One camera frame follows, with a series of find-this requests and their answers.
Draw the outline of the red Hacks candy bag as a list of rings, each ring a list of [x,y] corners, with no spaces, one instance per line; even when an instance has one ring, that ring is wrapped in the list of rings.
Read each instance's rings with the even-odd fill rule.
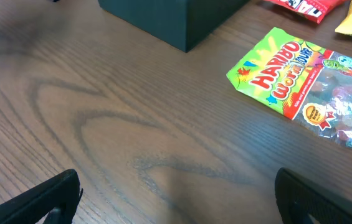
[[[310,21],[319,24],[323,18],[335,7],[346,2],[346,0],[266,0],[285,7]]]

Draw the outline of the black box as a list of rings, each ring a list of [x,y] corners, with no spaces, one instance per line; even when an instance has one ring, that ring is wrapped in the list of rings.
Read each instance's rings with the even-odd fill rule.
[[[247,0],[98,0],[99,6],[156,38],[189,52]]]

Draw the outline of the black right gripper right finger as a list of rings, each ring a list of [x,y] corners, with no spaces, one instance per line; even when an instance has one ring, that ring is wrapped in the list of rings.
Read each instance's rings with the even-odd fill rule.
[[[275,178],[275,198],[284,223],[352,224],[352,201],[284,167]]]

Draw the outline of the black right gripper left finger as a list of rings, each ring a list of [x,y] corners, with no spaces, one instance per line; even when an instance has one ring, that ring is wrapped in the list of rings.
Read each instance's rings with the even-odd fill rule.
[[[0,224],[71,224],[83,194],[78,174],[68,169],[0,204]]]

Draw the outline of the green Haribo gummy bag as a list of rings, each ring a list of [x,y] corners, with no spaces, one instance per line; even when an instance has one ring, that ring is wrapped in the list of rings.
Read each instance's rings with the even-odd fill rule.
[[[227,73],[234,88],[352,148],[352,58],[274,27]]]

